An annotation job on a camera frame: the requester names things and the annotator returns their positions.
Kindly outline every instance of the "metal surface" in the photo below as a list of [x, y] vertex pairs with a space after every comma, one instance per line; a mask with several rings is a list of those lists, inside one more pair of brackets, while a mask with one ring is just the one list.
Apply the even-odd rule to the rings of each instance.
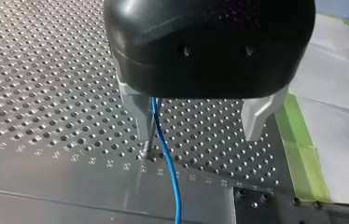
[[[138, 154], [144, 143], [119, 97], [102, 4], [0, 0], [0, 192], [45, 212], [49, 200], [171, 219], [170, 175], [156, 137], [152, 158]], [[233, 186], [293, 192], [274, 117], [247, 143], [241, 102], [162, 102], [185, 220], [231, 223]]]
[[[239, 188], [234, 188], [234, 206], [237, 223], [270, 223], [270, 224], [330, 224], [328, 207], [322, 204], [316, 208], [313, 203], [294, 205], [293, 195], [266, 191], [242, 189], [243, 197], [236, 197]], [[271, 195], [270, 200], [264, 202], [262, 194]]]

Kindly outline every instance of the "white surface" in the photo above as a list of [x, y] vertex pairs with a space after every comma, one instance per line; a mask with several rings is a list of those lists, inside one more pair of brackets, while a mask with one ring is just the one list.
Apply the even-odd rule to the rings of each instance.
[[349, 203], [349, 110], [298, 98], [331, 200]]
[[316, 16], [313, 37], [289, 89], [296, 96], [349, 109], [349, 26]]
[[349, 26], [316, 17], [289, 89], [317, 148], [331, 200], [349, 203]]

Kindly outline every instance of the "perforated metal plate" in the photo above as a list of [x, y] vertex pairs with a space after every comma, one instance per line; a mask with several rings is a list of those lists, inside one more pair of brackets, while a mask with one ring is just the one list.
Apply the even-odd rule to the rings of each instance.
[[[102, 6], [0, 0], [0, 190], [171, 219], [169, 173], [156, 138], [153, 158], [138, 156], [143, 144], [119, 98]], [[232, 186], [292, 192], [274, 117], [246, 143], [241, 108], [163, 100], [186, 220], [231, 223]]]

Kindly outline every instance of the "hole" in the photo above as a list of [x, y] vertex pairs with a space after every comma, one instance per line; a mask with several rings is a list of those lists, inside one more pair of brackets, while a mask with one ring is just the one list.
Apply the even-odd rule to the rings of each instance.
[[102, 144], [103, 144], [102, 142], [98, 141], [98, 142], [95, 142], [95, 144], [94, 144], [94, 145], [95, 145], [96, 147], [101, 147], [101, 146], [102, 146]]

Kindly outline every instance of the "blue cable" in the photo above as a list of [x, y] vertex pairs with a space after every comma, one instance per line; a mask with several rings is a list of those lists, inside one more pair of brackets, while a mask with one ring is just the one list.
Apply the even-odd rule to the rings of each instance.
[[160, 114], [157, 107], [157, 100], [155, 97], [152, 98], [152, 115], [154, 116], [155, 125], [157, 126], [158, 137], [160, 138], [161, 147], [163, 155], [165, 155], [166, 162], [168, 163], [169, 173], [171, 173], [172, 185], [174, 187], [174, 199], [175, 199], [175, 224], [181, 223], [181, 198], [180, 189], [178, 188], [177, 178], [175, 175], [175, 167], [172, 161], [169, 149], [166, 146], [165, 138], [163, 137], [161, 124], [160, 124]]

